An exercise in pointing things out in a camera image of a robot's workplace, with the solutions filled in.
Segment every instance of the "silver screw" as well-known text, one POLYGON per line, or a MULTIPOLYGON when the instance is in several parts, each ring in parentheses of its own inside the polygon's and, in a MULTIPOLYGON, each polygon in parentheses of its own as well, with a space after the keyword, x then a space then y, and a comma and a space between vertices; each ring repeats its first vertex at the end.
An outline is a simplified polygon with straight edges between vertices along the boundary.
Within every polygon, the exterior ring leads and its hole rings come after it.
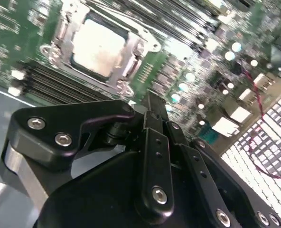
POLYGON ((221 209, 216 210, 216 216, 218 220, 225 226, 230 227, 230 219, 221 209))
POLYGON ((144 50, 145 50, 144 41, 143 41, 143 40, 140 40, 140 41, 138 42, 138 44, 136 45, 136 47, 135 47, 134 54, 135 54, 136 56, 141 56, 142 53, 144 52, 144 50))
POLYGON ((167 195, 161 188, 154 188, 152 190, 152 196, 159 204, 165 204, 167 202, 167 195))
POLYGON ((261 212, 259 212, 259 211, 258 211, 258 216, 259 216, 260 221, 261 221, 264 225, 266 225, 266 226, 269 225, 268 219, 267 219, 261 212))
POLYGON ((273 214, 269 214, 269 217, 278 227, 280 226, 280 222, 278 221, 278 219, 273 214))
POLYGON ((178 130, 179 126, 176 123, 172 123, 172 126, 174 127, 174 129, 178 130))
POLYGON ((55 136, 55 142, 60 146, 69 146, 72 143, 72 139, 69 135, 60 133, 55 136))
POLYGON ((267 67, 267 69, 271 69, 272 68, 272 64, 271 63, 267 63, 266 67, 267 67))
POLYGON ((203 148, 206 147, 205 143, 203 143, 202 141, 198 141, 198 144, 200 145, 200 147, 203 147, 203 148))
POLYGON ((35 130, 41 130, 46 126, 46 123, 44 120, 39 118, 30 118, 28 119, 28 126, 29 128, 35 129, 35 130))

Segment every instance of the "motherboard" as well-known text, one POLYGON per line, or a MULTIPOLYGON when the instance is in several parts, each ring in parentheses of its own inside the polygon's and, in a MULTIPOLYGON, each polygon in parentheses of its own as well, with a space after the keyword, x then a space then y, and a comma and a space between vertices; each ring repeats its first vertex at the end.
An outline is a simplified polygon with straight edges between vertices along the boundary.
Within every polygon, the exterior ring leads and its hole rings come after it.
POLYGON ((0 0, 0 86, 40 105, 152 91, 212 144, 278 77, 281 0, 0 0))

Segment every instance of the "gray tabletop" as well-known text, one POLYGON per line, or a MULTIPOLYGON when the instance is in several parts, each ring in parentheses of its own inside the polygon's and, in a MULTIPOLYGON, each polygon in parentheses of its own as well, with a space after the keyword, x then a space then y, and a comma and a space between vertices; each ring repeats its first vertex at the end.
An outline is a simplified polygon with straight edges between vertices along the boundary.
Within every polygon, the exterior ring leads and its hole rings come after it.
MULTIPOLYGON (((5 142, 7 127, 11 114, 28 105, 7 96, 6 91, 0 89, 0 156, 5 142)), ((98 152, 78 159, 73 163, 71 174, 76 177, 95 167, 121 149, 111 152, 98 152)), ((31 228, 38 217, 31 199, 7 185, 0 176, 0 228, 31 228)))

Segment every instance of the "red wire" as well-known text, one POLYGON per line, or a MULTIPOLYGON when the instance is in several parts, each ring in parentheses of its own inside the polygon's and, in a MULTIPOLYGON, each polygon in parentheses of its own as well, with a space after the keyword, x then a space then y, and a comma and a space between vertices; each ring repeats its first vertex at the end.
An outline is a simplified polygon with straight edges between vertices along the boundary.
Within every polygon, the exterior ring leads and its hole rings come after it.
MULTIPOLYGON (((247 78, 252 82, 253 84, 253 87, 254 87, 254 91, 255 91, 255 94, 256 94, 256 98, 258 100, 258 103, 259 103, 259 109, 260 109, 260 112, 261 112, 261 120, 262 120, 262 123, 265 123, 265 120, 264 120, 264 112, 263 112, 263 106, 262 106, 262 102, 261 102, 261 96, 259 94, 259 88, 258 86, 256 85, 256 83, 253 81, 252 77, 250 76, 250 74, 245 71, 244 74, 247 76, 247 78)), ((251 143, 254 141, 254 136, 257 134, 257 132, 261 129, 261 124, 259 124, 259 126, 254 130, 254 133, 251 133, 250 134, 250 139, 248 140, 248 146, 249 146, 249 158, 250 160, 252 161, 252 163, 254 164, 255 168, 257 169, 257 171, 271 177, 271 178, 274 178, 274 179, 280 179, 281 180, 281 176, 278 176, 278 175, 273 175, 271 173, 268 173, 264 170, 262 170, 258 165, 255 164, 254 162, 254 159, 252 158, 252 155, 254 154, 253 153, 253 149, 251 147, 251 143)))

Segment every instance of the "black metal bracket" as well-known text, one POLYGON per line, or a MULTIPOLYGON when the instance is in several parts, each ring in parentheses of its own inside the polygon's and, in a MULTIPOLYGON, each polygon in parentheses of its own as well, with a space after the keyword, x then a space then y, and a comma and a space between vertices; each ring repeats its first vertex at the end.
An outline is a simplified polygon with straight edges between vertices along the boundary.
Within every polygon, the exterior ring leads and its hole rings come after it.
POLYGON ((13 114, 1 162, 41 210, 37 228, 281 227, 207 144, 188 144, 163 99, 149 93, 143 104, 143 113, 114 100, 13 114), (125 152, 72 179, 75 158, 117 144, 125 152))

